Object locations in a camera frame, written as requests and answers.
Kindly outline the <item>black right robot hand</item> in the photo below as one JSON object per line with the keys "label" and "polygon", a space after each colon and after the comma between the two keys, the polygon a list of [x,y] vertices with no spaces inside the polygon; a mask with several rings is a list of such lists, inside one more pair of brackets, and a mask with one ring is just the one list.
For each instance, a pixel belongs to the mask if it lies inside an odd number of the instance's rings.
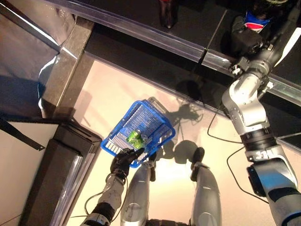
{"label": "black right robot hand", "polygon": [[235,17],[230,33],[231,54],[238,57],[256,53],[266,41],[268,24],[264,16],[254,16],[250,12]]}

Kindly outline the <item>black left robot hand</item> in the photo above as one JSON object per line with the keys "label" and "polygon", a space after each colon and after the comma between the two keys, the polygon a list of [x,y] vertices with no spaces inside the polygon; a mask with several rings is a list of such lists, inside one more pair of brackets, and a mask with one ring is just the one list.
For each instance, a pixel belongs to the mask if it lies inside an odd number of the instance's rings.
{"label": "black left robot hand", "polygon": [[118,153],[110,166],[111,174],[114,174],[121,180],[125,180],[129,173],[130,164],[139,158],[144,152],[144,148],[138,150],[125,148]]}

